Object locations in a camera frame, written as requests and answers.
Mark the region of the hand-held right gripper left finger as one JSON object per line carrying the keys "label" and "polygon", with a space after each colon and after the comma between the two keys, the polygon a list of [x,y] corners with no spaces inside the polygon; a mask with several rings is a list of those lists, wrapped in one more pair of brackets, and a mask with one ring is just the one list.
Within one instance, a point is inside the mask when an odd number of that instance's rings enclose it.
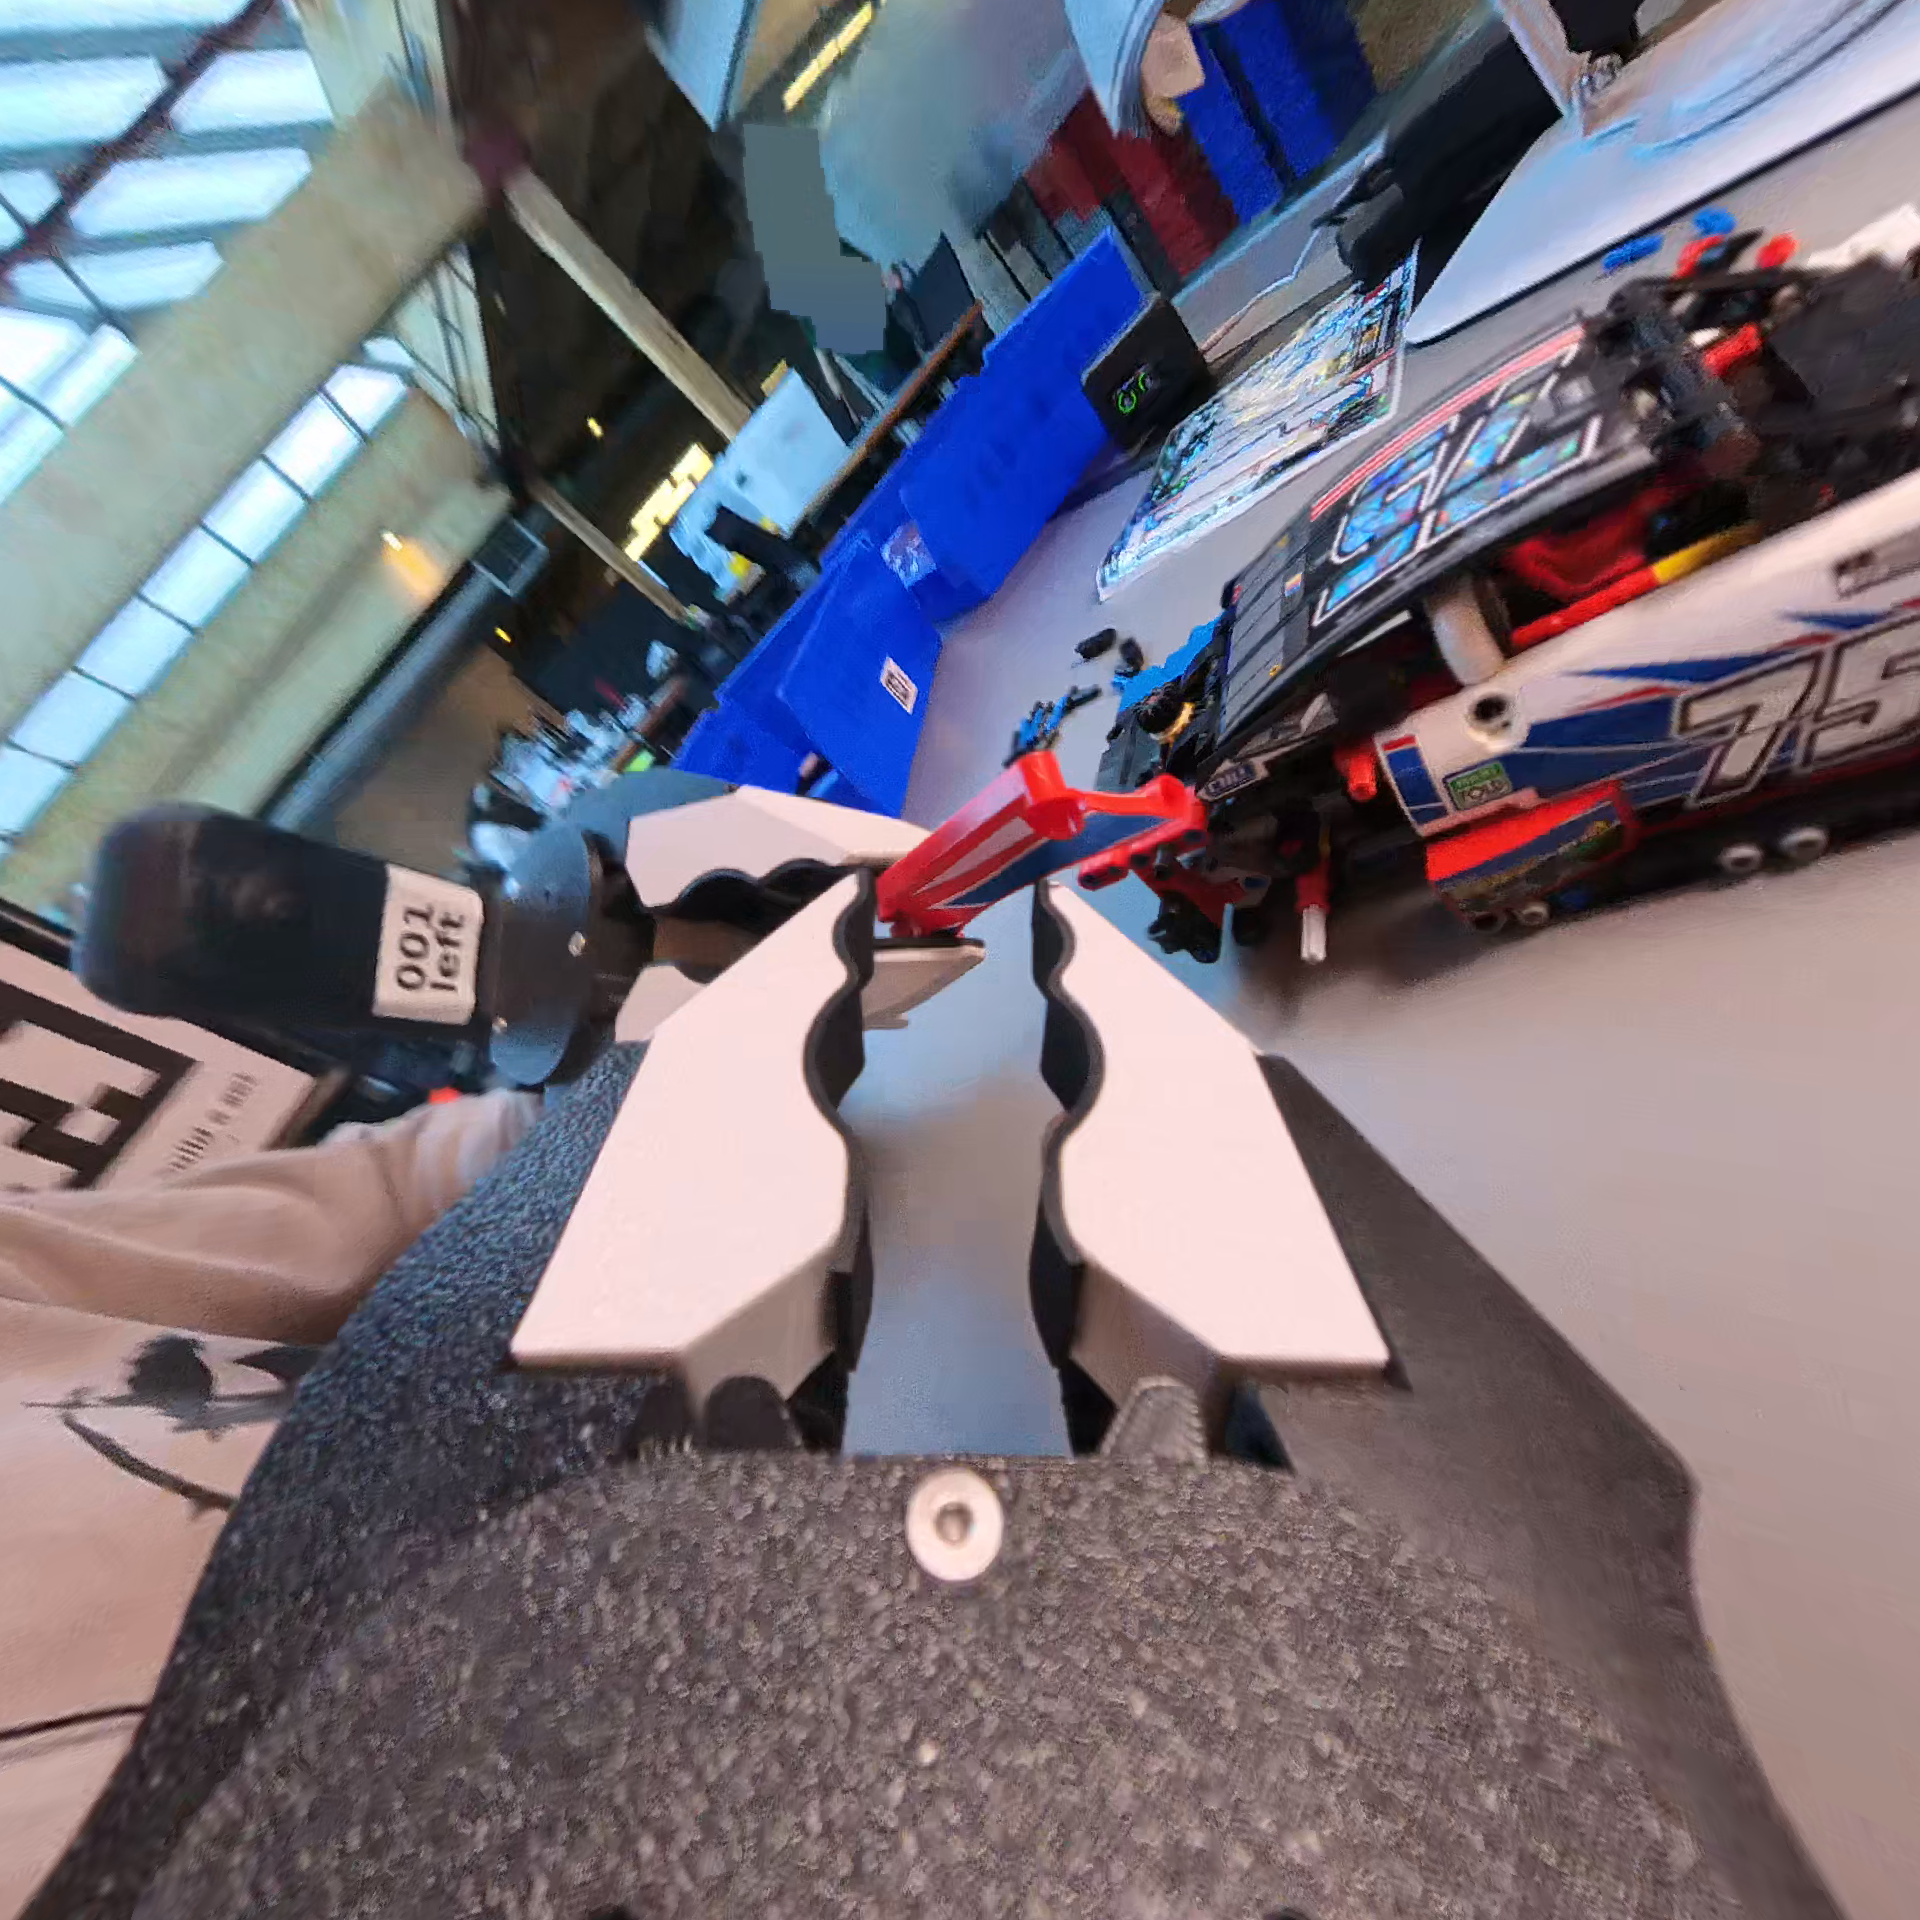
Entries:
{"label": "hand-held right gripper left finger", "polygon": [[660,1022],[513,1333],[523,1376],[670,1380],[695,1425],[772,1401],[839,1451],[873,1315],[872,1186],[842,1106],[866,1062],[868,870]]}

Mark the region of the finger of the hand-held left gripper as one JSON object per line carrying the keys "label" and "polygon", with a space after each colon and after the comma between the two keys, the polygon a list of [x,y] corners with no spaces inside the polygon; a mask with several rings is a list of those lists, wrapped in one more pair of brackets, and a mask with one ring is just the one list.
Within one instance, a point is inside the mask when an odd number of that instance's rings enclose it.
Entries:
{"label": "finger of the hand-held left gripper", "polygon": [[[635,974],[614,1022],[614,1043],[647,1043],[679,1009],[764,942],[723,922],[660,918],[654,958]],[[961,937],[879,939],[862,995],[868,1030],[902,1030],[911,1014],[979,968],[985,946]]]}
{"label": "finger of the hand-held left gripper", "polygon": [[812,899],[849,873],[883,873],[926,838],[926,827],[860,808],[734,787],[633,816],[623,866],[643,907],[694,914],[737,882]]}

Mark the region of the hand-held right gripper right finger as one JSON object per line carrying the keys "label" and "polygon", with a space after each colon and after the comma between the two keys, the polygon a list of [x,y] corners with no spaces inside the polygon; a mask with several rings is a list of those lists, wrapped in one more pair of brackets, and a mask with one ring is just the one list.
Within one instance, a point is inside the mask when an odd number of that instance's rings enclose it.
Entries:
{"label": "hand-held right gripper right finger", "polygon": [[1264,1388],[1394,1378],[1394,1354],[1281,1104],[1271,1060],[1089,897],[1032,897],[1046,998],[1030,1300],[1078,1456],[1138,1389],[1185,1392],[1203,1451]]}

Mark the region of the red curved lego fender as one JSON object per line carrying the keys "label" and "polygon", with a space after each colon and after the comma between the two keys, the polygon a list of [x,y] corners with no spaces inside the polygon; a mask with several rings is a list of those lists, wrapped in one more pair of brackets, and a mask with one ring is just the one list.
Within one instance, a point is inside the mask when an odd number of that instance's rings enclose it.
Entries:
{"label": "red curved lego fender", "polygon": [[945,937],[1054,873],[1186,849],[1204,829],[1204,804],[1177,778],[1082,788],[1052,753],[1032,753],[880,873],[876,914],[908,939]]}

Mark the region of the lego race car model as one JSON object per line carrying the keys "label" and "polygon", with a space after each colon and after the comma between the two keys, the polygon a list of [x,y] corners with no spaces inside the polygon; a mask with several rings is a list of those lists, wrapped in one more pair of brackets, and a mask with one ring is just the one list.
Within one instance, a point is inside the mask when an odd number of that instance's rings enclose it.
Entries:
{"label": "lego race car model", "polygon": [[1100,763],[1207,814],[1107,852],[1168,953],[1379,877],[1537,928],[1915,816],[1915,208],[1700,236],[1303,494]]}

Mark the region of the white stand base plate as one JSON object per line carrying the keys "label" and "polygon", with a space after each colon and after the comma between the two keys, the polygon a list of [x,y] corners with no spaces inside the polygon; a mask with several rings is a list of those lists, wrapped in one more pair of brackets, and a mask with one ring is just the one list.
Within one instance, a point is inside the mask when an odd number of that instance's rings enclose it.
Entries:
{"label": "white stand base plate", "polygon": [[1915,2],[1726,2],[1521,157],[1414,307],[1426,348],[1915,94]]}

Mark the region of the person's left forearm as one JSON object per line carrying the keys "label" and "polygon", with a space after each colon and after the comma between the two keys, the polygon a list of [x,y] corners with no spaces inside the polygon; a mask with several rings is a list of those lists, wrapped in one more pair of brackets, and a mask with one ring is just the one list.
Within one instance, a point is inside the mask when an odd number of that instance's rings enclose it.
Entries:
{"label": "person's left forearm", "polygon": [[457,1096],[148,1184],[9,1196],[4,1346],[108,1325],[319,1344],[542,1112]]}

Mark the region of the pile of lego pins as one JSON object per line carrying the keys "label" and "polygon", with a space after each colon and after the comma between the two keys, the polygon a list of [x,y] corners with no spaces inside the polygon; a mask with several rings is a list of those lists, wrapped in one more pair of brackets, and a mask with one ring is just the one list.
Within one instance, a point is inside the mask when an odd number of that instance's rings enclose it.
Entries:
{"label": "pile of lego pins", "polygon": [[1067,686],[1067,692],[1048,702],[1036,702],[1027,715],[1016,722],[1004,766],[1014,766],[1036,753],[1052,753],[1065,732],[1065,720],[1095,705],[1100,697],[1100,686]]}

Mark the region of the pile of small lego pieces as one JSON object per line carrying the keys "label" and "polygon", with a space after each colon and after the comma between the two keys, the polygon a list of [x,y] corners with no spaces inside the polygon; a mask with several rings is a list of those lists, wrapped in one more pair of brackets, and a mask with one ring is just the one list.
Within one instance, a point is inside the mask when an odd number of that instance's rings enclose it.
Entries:
{"label": "pile of small lego pieces", "polygon": [[1648,269],[1671,280],[1713,273],[1761,269],[1791,266],[1799,242],[1787,232],[1743,226],[1724,203],[1694,208],[1682,232],[1642,232],[1609,248],[1600,269],[1609,277]]}

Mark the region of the blue bin with white tag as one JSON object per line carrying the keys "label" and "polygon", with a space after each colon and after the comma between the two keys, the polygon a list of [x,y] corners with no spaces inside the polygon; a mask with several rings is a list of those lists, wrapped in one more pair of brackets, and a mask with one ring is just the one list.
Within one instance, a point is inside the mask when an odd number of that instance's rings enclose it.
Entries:
{"label": "blue bin with white tag", "polygon": [[939,651],[912,590],[854,542],[720,686],[674,771],[897,819]]}

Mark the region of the blue plastic bin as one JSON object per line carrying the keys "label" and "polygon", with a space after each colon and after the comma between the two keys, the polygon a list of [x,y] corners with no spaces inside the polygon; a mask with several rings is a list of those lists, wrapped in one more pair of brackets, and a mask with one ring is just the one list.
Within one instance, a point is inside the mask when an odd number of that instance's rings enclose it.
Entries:
{"label": "blue plastic bin", "polygon": [[1146,293],[1120,236],[1098,236],[964,378],[888,469],[823,562],[855,539],[886,548],[902,529],[926,556],[911,586],[934,619],[994,597],[1098,458],[1108,433],[1084,376],[1138,317]]}

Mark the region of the black device with green display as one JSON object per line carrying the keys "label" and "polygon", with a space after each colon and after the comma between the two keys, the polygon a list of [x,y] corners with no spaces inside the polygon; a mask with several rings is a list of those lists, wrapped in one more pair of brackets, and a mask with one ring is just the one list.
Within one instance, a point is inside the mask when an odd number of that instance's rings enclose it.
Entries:
{"label": "black device with green display", "polygon": [[1089,361],[1082,392],[1108,442],[1134,454],[1211,401],[1218,381],[1180,309],[1152,296]]}

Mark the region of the person's beige sweatshirt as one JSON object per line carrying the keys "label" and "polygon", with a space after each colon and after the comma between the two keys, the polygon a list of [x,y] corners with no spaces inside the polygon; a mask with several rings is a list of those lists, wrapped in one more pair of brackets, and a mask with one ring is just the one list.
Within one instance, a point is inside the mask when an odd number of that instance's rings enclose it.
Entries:
{"label": "person's beige sweatshirt", "polygon": [[322,1346],[2,1309],[2,1913],[129,1754]]}

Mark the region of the holographic sticker sheet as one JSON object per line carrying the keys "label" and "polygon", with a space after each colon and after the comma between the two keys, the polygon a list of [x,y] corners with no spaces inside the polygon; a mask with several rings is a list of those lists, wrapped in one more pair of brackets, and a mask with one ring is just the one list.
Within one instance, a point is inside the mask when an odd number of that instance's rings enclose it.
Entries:
{"label": "holographic sticker sheet", "polygon": [[1103,603],[1393,418],[1420,273],[1423,252],[1414,248],[1374,288],[1324,307],[1168,435],[1148,489],[1095,571]]}

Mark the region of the stack of red crates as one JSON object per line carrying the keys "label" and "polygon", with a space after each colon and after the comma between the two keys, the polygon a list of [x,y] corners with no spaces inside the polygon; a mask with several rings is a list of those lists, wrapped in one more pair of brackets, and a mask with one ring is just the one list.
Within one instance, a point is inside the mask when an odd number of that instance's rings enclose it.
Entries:
{"label": "stack of red crates", "polygon": [[1192,133],[1120,134],[1084,86],[1024,170],[1057,232],[1113,228],[1152,296],[1177,296],[1236,228],[1235,205]]}

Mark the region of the black power adapter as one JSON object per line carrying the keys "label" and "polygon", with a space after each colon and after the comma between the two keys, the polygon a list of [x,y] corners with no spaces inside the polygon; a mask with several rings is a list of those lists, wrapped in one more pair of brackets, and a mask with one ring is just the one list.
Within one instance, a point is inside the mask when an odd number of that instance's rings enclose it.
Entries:
{"label": "black power adapter", "polygon": [[1329,214],[1348,275],[1374,286],[1417,254],[1433,277],[1560,117],[1515,41],[1459,46],[1388,114],[1380,153]]}

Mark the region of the stack of blue crates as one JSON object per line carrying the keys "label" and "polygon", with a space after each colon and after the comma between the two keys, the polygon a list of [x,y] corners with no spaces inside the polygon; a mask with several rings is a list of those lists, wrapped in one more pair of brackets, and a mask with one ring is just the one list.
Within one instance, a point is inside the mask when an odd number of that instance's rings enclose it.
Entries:
{"label": "stack of blue crates", "polygon": [[1475,19],[1459,2],[1198,5],[1180,110],[1236,226],[1295,202],[1380,101]]}

